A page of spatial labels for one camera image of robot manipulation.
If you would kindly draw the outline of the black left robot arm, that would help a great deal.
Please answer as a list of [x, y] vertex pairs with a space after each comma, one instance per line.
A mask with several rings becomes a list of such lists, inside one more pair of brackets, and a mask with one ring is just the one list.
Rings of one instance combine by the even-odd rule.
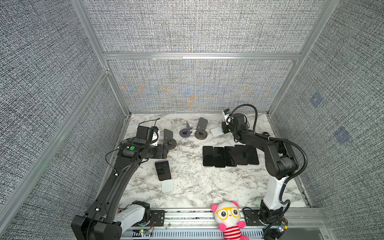
[[95, 201], [83, 216], [75, 216], [71, 227], [78, 240], [119, 240], [123, 222], [116, 220], [116, 210], [122, 195], [141, 163], [149, 159], [166, 159], [168, 147], [157, 144], [156, 126], [138, 126], [133, 138], [125, 139], [118, 147], [115, 165]]

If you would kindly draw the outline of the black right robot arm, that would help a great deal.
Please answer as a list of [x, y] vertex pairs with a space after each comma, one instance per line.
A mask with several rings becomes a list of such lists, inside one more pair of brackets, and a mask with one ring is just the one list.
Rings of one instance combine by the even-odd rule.
[[269, 176], [266, 195], [261, 201], [259, 218], [265, 225], [274, 224], [284, 216], [288, 200], [283, 200], [287, 180], [298, 169], [292, 146], [284, 141], [274, 141], [249, 129], [243, 114], [224, 115], [221, 128], [224, 134], [231, 133], [234, 140], [265, 154], [265, 167]]

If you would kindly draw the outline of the phone with pink edge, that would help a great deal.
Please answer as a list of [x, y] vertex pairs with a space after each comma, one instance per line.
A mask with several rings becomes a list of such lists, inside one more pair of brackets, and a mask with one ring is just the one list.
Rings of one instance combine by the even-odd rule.
[[155, 162], [155, 168], [159, 181], [166, 181], [172, 179], [171, 169], [168, 160]]

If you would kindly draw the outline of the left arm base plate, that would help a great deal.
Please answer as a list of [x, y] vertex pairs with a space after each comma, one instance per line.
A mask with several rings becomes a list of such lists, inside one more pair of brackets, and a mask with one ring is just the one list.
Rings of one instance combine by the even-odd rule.
[[147, 221], [144, 220], [142, 223], [136, 223], [134, 227], [163, 227], [165, 222], [165, 213], [166, 211], [164, 210], [151, 210], [149, 219]]

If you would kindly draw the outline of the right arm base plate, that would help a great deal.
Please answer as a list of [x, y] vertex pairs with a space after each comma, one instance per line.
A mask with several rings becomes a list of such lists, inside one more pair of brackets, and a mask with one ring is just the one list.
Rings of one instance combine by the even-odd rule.
[[[267, 227], [269, 224], [263, 223], [260, 220], [259, 209], [251, 209], [251, 208], [243, 208], [242, 213], [244, 215], [244, 221], [246, 222], [246, 226], [254, 227], [254, 226], [263, 226]], [[273, 226], [280, 225], [288, 225], [288, 220], [284, 217], [280, 218], [276, 221]]]

